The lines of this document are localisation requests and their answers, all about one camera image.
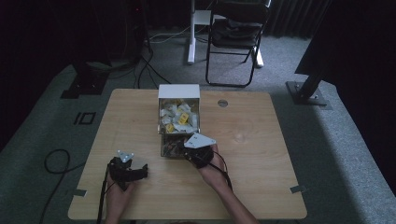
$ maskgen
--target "wooden table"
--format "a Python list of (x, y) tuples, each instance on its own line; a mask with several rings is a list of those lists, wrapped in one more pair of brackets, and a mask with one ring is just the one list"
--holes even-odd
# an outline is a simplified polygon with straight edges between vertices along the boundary
[[(219, 100), (228, 105), (221, 107)], [(160, 156), (158, 91), (114, 90), (78, 183), (72, 219), (96, 219), (106, 165), (117, 150), (135, 154), (133, 168), (148, 164), (126, 219), (228, 219), (216, 193), (187, 161)], [(201, 133), (217, 140), (233, 191), (258, 219), (304, 218), (302, 194), (271, 97), (265, 92), (201, 91)], [(240, 138), (236, 130), (246, 137)]]

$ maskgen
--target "chair seat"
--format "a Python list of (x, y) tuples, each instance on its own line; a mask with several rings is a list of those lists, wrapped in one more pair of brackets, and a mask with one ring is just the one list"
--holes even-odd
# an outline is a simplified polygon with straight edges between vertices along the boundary
[(229, 27), (226, 19), (215, 20), (212, 28), (212, 44), (221, 48), (251, 49), (256, 45), (255, 36), (260, 28), (260, 26), (243, 26), (233, 29)]

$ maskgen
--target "person's right hand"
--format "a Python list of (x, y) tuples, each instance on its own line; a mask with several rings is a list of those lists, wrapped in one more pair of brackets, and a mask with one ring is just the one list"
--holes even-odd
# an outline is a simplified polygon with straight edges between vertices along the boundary
[[(219, 153), (218, 145), (212, 145), (210, 147), (215, 152), (211, 163), (224, 171), (223, 160), (219, 157), (219, 155), (216, 154)], [(224, 186), (227, 187), (227, 181), (224, 178), (223, 174), (212, 166), (207, 165), (206, 167), (198, 169), (198, 171), (206, 184), (209, 185), (212, 189), (218, 189)]]

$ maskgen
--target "chair backrest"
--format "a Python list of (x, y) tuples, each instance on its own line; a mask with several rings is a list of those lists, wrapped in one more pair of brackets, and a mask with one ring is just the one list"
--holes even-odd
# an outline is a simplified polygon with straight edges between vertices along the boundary
[(269, 9), (264, 3), (218, 1), (211, 9), (212, 15), (220, 15), (233, 21), (265, 24)]

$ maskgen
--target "gray carpet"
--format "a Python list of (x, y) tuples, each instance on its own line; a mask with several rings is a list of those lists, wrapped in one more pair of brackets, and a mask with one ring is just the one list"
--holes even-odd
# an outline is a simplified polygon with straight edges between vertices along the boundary
[[(186, 38), (152, 43), (154, 56), (150, 64), (172, 83), (197, 83), (201, 90), (271, 94), (298, 181), (307, 188), (303, 196), (308, 215), (299, 220), (300, 223), (396, 223), (396, 199), (336, 88), (325, 82), (319, 85), (332, 110), (295, 105), (289, 95), (286, 81), (306, 79), (306, 76), (295, 75), (294, 70), (308, 44), (309, 40), (300, 38), (265, 37), (261, 47), (264, 67), (255, 71), (252, 84), (244, 89), (211, 87), (205, 83), (205, 43), (197, 42), (194, 65), (186, 63)], [(147, 49), (143, 54), (149, 58)], [(243, 64), (230, 67), (231, 57), (235, 56), (214, 58), (212, 74), (228, 72), (228, 79), (243, 80), (249, 68)], [(83, 163), (111, 92), (118, 88), (136, 88), (136, 77), (142, 68), (140, 63), (131, 71), (112, 73), (102, 95), (82, 95), (75, 100), (60, 99), (75, 76), (71, 66), (52, 80), (0, 154), (0, 223), (39, 223), (45, 203), (61, 177), (47, 173), (46, 155), (53, 149), (64, 148), (70, 152), (69, 168)], [(142, 75), (142, 89), (155, 89), (149, 75), (157, 84), (164, 83), (152, 70), (144, 70)], [(76, 123), (78, 113), (95, 113), (92, 124)], [(66, 156), (62, 153), (49, 158), (49, 167), (54, 170), (62, 170), (65, 163)], [(81, 173), (82, 169), (77, 168), (65, 175), (48, 206), (44, 223), (94, 223), (70, 220), (67, 216)], [(293, 220), (281, 223), (293, 223)]]

